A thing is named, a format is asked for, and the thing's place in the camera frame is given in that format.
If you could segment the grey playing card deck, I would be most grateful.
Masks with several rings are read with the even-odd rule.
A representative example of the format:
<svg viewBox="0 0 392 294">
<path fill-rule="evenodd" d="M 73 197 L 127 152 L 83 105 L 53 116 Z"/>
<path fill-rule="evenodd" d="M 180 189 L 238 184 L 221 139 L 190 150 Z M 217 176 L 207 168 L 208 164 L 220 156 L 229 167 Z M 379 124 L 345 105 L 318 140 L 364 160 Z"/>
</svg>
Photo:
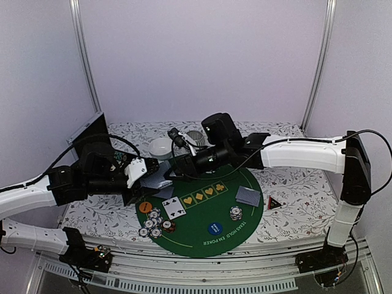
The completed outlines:
<svg viewBox="0 0 392 294">
<path fill-rule="evenodd" d="M 152 189 L 164 189 L 172 185 L 171 180 L 165 179 L 164 174 L 169 170 L 170 163 L 168 161 L 161 162 L 158 171 L 149 175 L 147 178 L 141 178 L 140 183 L 143 187 Z"/>
</svg>

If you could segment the playing cards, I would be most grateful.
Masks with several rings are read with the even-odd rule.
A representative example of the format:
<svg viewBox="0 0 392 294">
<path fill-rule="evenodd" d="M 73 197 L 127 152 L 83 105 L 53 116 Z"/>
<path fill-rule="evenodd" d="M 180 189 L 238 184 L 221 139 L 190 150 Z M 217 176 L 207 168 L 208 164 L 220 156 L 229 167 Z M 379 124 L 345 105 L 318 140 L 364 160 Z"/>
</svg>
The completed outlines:
<svg viewBox="0 0 392 294">
<path fill-rule="evenodd" d="M 248 204 L 254 207 L 258 207 L 261 199 L 261 192 L 250 189 L 248 187 L 239 186 L 236 201 L 244 204 Z"/>
</svg>

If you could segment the orange big blind button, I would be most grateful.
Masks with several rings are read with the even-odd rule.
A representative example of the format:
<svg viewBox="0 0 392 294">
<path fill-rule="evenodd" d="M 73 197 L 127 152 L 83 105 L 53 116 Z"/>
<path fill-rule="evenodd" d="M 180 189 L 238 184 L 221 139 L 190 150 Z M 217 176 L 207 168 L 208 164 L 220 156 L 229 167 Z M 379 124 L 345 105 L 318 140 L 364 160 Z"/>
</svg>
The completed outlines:
<svg viewBox="0 0 392 294">
<path fill-rule="evenodd" d="M 153 205 L 150 202 L 141 202 L 138 206 L 139 212 L 148 214 L 152 211 Z"/>
</svg>

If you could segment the red black poker chip stack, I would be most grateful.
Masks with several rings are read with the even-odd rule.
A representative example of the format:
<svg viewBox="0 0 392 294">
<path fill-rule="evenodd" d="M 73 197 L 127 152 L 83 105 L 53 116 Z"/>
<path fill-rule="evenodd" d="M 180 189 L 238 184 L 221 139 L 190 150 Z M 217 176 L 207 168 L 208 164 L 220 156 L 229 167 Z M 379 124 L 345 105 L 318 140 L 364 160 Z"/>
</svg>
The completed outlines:
<svg viewBox="0 0 392 294">
<path fill-rule="evenodd" d="M 168 233 L 172 233 L 176 230 L 176 224 L 171 220 L 165 220 L 162 223 L 162 229 Z"/>
</svg>

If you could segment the blue poker chip stack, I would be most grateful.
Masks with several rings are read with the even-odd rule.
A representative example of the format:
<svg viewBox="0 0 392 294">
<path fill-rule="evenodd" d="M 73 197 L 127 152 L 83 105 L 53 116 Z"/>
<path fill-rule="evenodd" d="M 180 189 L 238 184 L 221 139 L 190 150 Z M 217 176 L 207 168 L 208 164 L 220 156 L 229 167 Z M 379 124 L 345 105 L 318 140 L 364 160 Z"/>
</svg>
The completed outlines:
<svg viewBox="0 0 392 294">
<path fill-rule="evenodd" d="M 233 221 L 239 221 L 243 217 L 243 211 L 239 206 L 232 206 L 230 208 L 230 218 Z"/>
</svg>

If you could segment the blue small blind button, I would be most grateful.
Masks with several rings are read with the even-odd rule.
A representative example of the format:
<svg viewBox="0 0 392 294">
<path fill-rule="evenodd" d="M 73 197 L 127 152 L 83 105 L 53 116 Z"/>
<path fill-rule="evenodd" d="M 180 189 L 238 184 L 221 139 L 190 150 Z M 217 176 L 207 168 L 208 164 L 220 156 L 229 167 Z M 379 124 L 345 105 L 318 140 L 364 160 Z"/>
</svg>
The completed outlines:
<svg viewBox="0 0 392 294">
<path fill-rule="evenodd" d="M 210 223 L 208 225 L 208 232 L 214 236 L 220 235 L 223 232 L 223 226 L 218 222 Z"/>
</svg>

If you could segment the blue poker chips pile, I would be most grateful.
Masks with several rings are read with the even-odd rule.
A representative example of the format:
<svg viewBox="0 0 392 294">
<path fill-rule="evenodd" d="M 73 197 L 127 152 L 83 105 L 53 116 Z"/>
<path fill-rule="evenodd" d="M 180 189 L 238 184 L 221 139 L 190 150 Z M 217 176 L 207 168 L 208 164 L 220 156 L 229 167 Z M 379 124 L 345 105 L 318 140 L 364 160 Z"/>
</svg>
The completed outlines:
<svg viewBox="0 0 392 294">
<path fill-rule="evenodd" d="M 138 231 L 142 238 L 150 237 L 158 239 L 162 236 L 163 217 L 159 208 L 153 208 L 146 216 L 141 219 L 141 228 Z"/>
</svg>

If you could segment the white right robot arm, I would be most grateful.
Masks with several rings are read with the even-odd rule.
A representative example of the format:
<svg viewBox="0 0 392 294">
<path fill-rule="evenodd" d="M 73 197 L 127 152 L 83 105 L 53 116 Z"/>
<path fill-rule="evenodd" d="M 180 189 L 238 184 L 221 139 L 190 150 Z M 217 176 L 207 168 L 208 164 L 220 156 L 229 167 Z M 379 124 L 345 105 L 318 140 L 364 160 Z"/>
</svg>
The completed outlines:
<svg viewBox="0 0 392 294">
<path fill-rule="evenodd" d="M 341 255 L 349 233 L 364 205 L 375 194 L 371 187 L 371 163 L 360 132 L 348 131 L 342 137 L 289 138 L 269 133 L 243 137 L 228 113 L 216 113 L 202 121 L 210 143 L 197 145 L 172 128 L 168 135 L 173 146 L 188 147 L 190 154 L 174 158 L 176 175 L 199 180 L 206 172 L 230 164 L 240 168 L 296 167 L 323 170 L 343 176 L 340 200 L 326 235 L 326 246 L 317 253 L 322 267 L 331 266 Z"/>
</svg>

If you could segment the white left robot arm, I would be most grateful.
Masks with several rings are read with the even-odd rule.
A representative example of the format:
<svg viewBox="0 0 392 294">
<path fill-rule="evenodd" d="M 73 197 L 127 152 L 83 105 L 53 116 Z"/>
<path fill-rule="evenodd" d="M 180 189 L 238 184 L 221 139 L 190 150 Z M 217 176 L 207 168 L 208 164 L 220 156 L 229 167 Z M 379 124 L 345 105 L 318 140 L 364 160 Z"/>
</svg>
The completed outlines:
<svg viewBox="0 0 392 294">
<path fill-rule="evenodd" d="M 144 195 L 140 178 L 155 172 L 157 160 L 141 156 L 131 142 L 110 134 L 94 134 L 72 143 L 82 153 L 72 165 L 59 166 L 63 151 L 38 177 L 1 189 L 1 248 L 22 247 L 68 255 L 78 266 L 91 261 L 80 232 L 15 222 L 11 216 L 36 208 L 62 206 L 90 195 L 121 195 L 125 205 Z"/>
</svg>

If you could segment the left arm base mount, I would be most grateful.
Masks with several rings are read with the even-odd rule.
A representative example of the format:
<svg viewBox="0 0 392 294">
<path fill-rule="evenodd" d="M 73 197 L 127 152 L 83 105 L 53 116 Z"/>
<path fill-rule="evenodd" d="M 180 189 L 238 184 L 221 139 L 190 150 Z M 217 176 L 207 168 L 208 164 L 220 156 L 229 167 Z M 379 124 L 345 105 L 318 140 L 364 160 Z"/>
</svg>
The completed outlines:
<svg viewBox="0 0 392 294">
<path fill-rule="evenodd" d="M 65 254 L 59 256 L 59 260 L 76 268 L 108 273 L 113 255 L 108 247 L 102 245 L 93 249 L 70 246 Z"/>
</svg>

